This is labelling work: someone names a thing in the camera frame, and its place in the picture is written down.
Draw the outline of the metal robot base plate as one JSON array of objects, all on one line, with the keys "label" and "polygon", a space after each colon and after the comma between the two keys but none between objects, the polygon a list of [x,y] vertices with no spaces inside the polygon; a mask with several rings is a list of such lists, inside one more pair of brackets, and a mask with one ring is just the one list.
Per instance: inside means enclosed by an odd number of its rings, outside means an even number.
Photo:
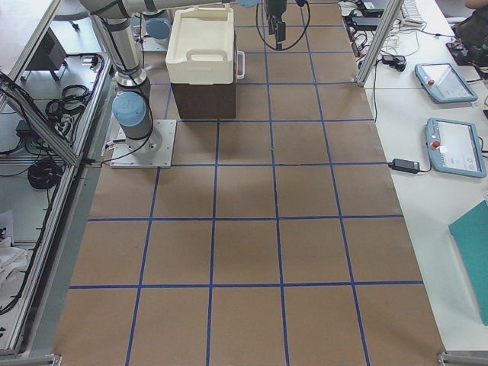
[{"label": "metal robot base plate", "polygon": [[153,131],[148,142],[127,140],[120,127],[117,139],[121,143],[114,146],[109,162],[114,169],[170,168],[175,142],[177,120],[154,120]]}]

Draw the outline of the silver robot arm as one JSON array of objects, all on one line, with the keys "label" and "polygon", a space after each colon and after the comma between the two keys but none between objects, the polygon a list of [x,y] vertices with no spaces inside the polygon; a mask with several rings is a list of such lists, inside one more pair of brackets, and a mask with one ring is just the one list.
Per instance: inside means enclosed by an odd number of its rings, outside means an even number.
[{"label": "silver robot arm", "polygon": [[148,78],[136,53],[130,20],[172,9],[166,65],[174,84],[226,85],[234,78],[234,17],[228,1],[83,1],[101,24],[101,41],[116,67],[116,83],[137,88]]}]

